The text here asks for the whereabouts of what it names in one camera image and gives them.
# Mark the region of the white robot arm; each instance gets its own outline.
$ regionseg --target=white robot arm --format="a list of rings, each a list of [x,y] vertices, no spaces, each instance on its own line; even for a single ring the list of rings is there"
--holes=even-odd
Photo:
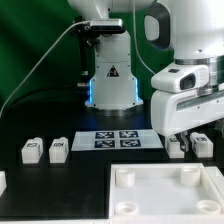
[[[149,8],[147,38],[174,49],[174,63],[152,78],[152,126],[164,136],[224,117],[223,7],[223,0],[159,0]]]
[[[108,19],[110,12],[131,12],[133,2],[136,10],[145,9],[153,0],[68,0],[85,20]]]
[[[121,116],[135,112],[143,101],[138,97],[137,79],[131,72],[130,35],[114,32],[121,28],[119,19],[109,19],[110,12],[132,11],[134,0],[68,0],[85,20],[89,29],[102,34],[95,45],[95,75],[90,80],[90,97],[86,108],[96,114]],[[136,1],[136,9],[147,8],[153,0]]]

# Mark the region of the small white box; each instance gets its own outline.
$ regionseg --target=small white box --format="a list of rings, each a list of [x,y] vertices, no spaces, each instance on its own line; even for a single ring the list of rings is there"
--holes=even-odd
[[[190,135],[192,149],[198,158],[213,157],[213,143],[205,134],[193,132]]]
[[[165,148],[169,157],[172,158],[184,158],[184,152],[180,149],[180,142],[177,140],[175,135],[166,137]]]
[[[5,179],[5,172],[0,172],[0,196],[3,194],[4,190],[6,189],[6,179]]]
[[[54,139],[50,149],[50,163],[65,163],[68,155],[68,139],[59,138]]]
[[[41,138],[29,139],[22,149],[23,164],[38,163],[43,153],[43,141]]]

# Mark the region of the black table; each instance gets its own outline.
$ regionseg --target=black table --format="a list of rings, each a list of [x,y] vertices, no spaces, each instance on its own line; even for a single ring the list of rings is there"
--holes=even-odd
[[[224,141],[213,124],[195,129],[214,142],[213,159],[199,160],[192,151],[169,159],[165,149],[125,149],[70,151],[65,164],[49,162],[55,138],[67,137],[71,148],[76,131],[150,128],[150,102],[143,112],[123,118],[91,115],[81,102],[27,103],[9,111],[0,121],[0,170],[7,175],[0,220],[106,219],[111,164],[202,162],[224,172]],[[39,164],[23,165],[21,149],[35,137],[43,139],[44,153]]]

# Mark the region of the blue led light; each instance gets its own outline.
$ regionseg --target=blue led light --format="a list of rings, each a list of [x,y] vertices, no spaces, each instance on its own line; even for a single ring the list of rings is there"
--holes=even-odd
[[[93,102],[92,79],[89,81],[89,103]]]
[[[135,79],[135,92],[136,92],[136,102],[140,101],[138,97],[138,80]]]

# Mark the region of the white plastic tray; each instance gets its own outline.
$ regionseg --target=white plastic tray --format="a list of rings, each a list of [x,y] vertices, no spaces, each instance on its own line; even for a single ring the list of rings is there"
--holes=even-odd
[[[181,168],[186,166],[200,169],[198,186],[186,187],[181,183]],[[132,187],[117,186],[118,169],[135,171],[135,183]],[[205,168],[202,164],[112,165],[110,220],[127,224],[134,223],[134,220],[135,223],[151,223],[156,220],[152,223],[164,224],[185,223],[187,220],[190,223],[224,223],[224,178],[219,172],[217,180],[216,174],[217,168]],[[202,200],[218,203],[221,213],[199,214],[197,203]],[[137,214],[116,213],[115,207],[126,202],[137,205]]]

